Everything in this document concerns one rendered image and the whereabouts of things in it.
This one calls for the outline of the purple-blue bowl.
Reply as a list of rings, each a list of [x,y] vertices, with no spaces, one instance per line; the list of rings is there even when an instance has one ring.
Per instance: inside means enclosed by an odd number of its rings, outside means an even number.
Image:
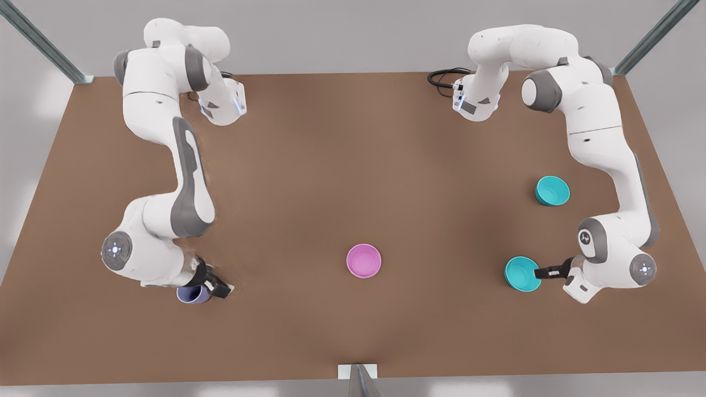
[[[204,285],[178,287],[176,293],[178,300],[185,304],[201,304],[210,299],[209,290]]]

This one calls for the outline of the teal bowl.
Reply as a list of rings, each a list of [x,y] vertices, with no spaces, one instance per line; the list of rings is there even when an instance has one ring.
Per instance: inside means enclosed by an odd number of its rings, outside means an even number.
[[[504,277],[507,284],[520,292],[536,291],[541,280],[534,275],[539,266],[530,258],[515,256],[505,265]]]
[[[561,206],[568,202],[571,195],[567,183],[552,175],[543,176],[537,181],[534,194],[544,206]]]

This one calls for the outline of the pink bowl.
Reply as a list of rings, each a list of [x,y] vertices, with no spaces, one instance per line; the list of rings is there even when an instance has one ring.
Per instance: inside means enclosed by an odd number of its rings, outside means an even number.
[[[375,246],[358,244],[346,254],[346,267],[356,277],[373,277],[381,269],[382,256]]]

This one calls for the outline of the silver frame post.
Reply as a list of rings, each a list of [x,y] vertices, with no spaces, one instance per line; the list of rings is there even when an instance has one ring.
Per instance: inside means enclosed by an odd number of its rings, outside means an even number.
[[[348,380],[347,397],[382,397],[374,382],[378,364],[339,364],[338,379]]]
[[[95,76],[81,72],[10,0],[0,0],[0,15],[73,84],[92,84]]]
[[[643,36],[630,52],[611,68],[613,76],[627,74],[653,50],[653,48],[678,25],[701,0],[677,0],[676,3],[660,18],[660,20]]]

